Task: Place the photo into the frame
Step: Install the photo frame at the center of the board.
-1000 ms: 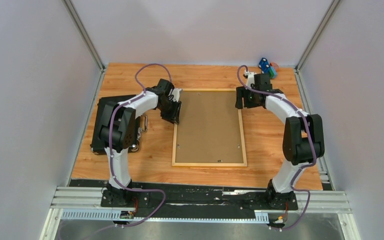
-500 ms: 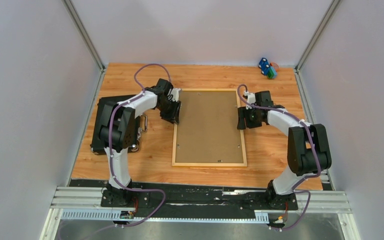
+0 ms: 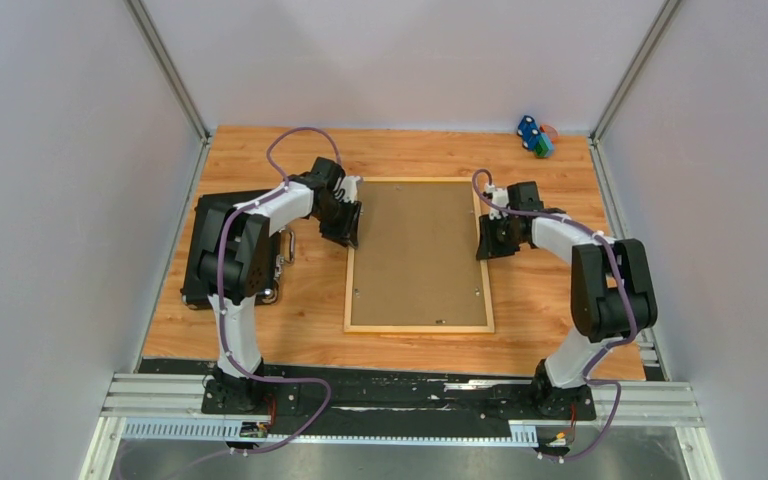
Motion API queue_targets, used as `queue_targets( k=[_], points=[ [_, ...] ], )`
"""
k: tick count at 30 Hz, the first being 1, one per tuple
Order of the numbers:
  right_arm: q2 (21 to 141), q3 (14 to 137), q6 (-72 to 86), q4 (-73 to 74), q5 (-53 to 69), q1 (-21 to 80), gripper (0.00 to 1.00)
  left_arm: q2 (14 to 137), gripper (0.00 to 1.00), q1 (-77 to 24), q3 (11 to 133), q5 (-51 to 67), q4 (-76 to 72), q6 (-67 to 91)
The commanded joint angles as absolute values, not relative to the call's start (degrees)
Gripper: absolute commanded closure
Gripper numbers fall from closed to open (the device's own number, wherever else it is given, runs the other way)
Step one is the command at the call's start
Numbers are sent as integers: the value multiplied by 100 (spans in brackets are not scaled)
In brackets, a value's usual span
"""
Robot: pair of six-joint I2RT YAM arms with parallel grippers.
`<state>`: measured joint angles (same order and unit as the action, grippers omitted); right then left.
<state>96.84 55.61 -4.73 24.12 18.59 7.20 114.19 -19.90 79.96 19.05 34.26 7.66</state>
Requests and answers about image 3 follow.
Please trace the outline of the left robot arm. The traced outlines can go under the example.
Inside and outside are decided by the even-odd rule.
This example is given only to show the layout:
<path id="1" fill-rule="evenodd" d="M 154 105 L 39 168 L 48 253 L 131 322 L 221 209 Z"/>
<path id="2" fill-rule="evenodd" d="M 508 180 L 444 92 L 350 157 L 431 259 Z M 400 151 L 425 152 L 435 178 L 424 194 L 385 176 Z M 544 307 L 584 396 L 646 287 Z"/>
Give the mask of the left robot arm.
<path id="1" fill-rule="evenodd" d="M 336 161 L 315 159 L 304 173 L 270 190 L 202 196 L 188 252 L 185 284 L 193 286 L 216 319 L 219 358 L 208 383 L 209 400 L 243 413 L 266 400 L 263 356 L 256 338 L 258 295 L 271 289 L 274 239 L 290 223 L 314 218 L 321 236 L 358 247 L 362 203 L 359 176 Z"/>

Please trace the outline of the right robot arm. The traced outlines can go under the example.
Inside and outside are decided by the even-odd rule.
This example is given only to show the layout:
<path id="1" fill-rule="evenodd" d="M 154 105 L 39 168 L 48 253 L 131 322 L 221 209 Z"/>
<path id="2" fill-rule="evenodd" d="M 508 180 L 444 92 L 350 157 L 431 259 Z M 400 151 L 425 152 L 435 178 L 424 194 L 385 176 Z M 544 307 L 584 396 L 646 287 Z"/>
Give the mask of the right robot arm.
<path id="1" fill-rule="evenodd" d="M 477 260 L 512 256 L 527 245 L 555 255 L 571 269 L 573 326 L 560 347 L 538 363 L 526 393 L 540 415 L 564 418 L 583 405 L 591 375 L 607 355 L 657 321 L 645 247 L 546 207 L 535 182 L 473 189 L 487 207 L 479 218 Z"/>

